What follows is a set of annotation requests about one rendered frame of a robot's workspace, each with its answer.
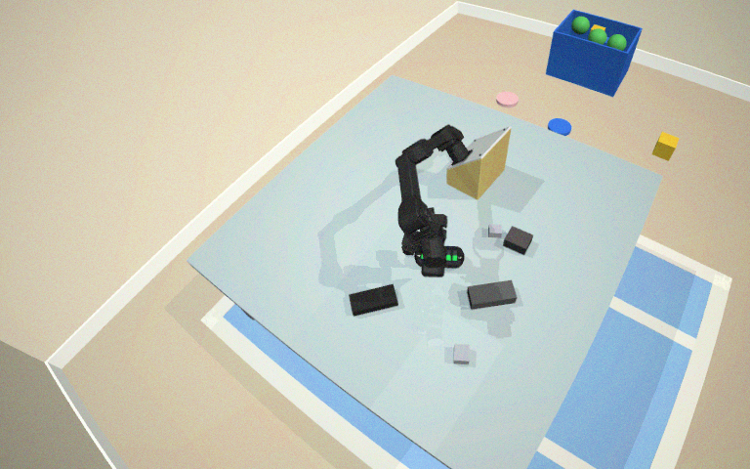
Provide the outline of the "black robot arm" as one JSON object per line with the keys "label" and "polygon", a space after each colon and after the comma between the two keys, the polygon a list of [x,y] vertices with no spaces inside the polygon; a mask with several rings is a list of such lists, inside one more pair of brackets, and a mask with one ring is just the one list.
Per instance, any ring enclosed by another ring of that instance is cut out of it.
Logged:
{"label": "black robot arm", "polygon": [[[396,159],[398,169],[401,204],[398,208],[398,224],[404,236],[402,252],[414,255],[423,254],[428,268],[439,268],[446,263],[442,227],[435,208],[428,208],[420,194],[416,165],[433,154],[433,149],[446,150],[453,160],[452,165],[466,159],[472,152],[462,143],[463,133],[450,125],[435,132],[430,139],[420,139],[402,152]],[[420,232],[417,230],[420,229]]]}

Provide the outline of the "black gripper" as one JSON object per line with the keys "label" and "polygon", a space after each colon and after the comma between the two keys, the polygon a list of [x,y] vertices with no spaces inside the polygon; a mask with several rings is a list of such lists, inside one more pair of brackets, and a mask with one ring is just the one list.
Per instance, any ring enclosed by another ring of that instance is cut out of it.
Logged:
{"label": "black gripper", "polygon": [[[447,239],[447,230],[444,229],[444,227],[447,228],[447,218],[444,214],[436,214],[441,222],[442,227],[442,238],[444,239],[444,245],[445,241]],[[444,265],[439,268],[428,268],[425,266],[424,261],[422,261],[422,276],[423,277],[443,277],[444,276]]]}

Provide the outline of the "dark grey switch panel with green rocker switches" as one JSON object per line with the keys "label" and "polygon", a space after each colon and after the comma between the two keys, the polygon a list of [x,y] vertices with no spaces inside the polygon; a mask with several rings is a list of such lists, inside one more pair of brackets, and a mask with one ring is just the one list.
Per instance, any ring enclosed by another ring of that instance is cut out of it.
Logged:
{"label": "dark grey switch panel with green rocker switches", "polygon": [[[463,250],[458,246],[445,246],[445,251],[446,263],[444,264],[444,267],[449,269],[460,268],[465,259]],[[416,251],[414,258],[417,265],[422,267],[422,261],[424,261],[423,254],[419,253],[419,251]]]}

